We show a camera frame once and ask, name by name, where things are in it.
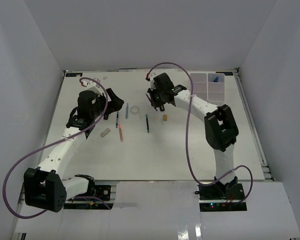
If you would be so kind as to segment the green pen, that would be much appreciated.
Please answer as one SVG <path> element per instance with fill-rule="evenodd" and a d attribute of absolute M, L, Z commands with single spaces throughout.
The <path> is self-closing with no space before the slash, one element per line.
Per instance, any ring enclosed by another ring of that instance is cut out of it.
<path fill-rule="evenodd" d="M 150 133 L 148 114 L 145 115 L 145 118 L 146 118 L 147 133 Z"/>

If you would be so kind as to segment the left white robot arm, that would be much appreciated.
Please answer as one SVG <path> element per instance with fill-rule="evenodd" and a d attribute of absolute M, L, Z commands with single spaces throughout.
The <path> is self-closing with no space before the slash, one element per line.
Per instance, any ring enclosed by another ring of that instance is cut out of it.
<path fill-rule="evenodd" d="M 95 195 L 94 178 L 84 174 L 64 179 L 63 175 L 78 148 L 88 139 L 98 117 L 122 109 L 124 100 L 111 88 L 100 93 L 90 88 L 79 93 L 77 107 L 71 113 L 61 142 L 36 167 L 23 176 L 24 198 L 28 206 L 59 212 L 66 200 L 76 196 L 89 200 Z"/>

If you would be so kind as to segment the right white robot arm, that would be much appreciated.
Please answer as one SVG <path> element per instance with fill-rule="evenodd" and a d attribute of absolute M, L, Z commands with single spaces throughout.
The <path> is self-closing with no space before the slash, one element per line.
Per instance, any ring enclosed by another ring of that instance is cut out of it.
<path fill-rule="evenodd" d="M 154 76 L 148 73 L 146 80 L 150 83 L 148 98 L 155 110 L 163 112 L 164 105 L 171 104 L 187 110 L 188 117 L 195 116 L 203 122 L 206 141 L 214 151 L 216 173 L 212 183 L 203 183 L 201 187 L 214 188 L 219 198 L 228 199 L 238 184 L 233 152 L 239 130 L 231 108 L 208 103 L 195 95 L 192 88 L 174 85 L 166 73 Z"/>

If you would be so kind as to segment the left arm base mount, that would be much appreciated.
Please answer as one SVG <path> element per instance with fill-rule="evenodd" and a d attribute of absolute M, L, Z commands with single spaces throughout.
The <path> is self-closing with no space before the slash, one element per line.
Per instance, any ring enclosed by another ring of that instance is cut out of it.
<path fill-rule="evenodd" d="M 95 186 L 92 193 L 84 193 L 68 200 L 64 209 L 66 210 L 110 210 L 113 208 L 116 196 L 116 186 L 99 184 Z"/>

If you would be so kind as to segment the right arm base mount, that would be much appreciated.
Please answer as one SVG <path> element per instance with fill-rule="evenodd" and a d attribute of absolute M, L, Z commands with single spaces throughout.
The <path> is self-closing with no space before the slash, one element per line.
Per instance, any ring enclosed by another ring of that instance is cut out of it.
<path fill-rule="evenodd" d="M 247 205 L 245 201 L 238 203 L 245 197 L 243 186 L 237 184 L 229 192 L 223 194 L 218 192 L 214 186 L 198 186 L 194 192 L 199 197 L 200 212 L 245 212 Z"/>

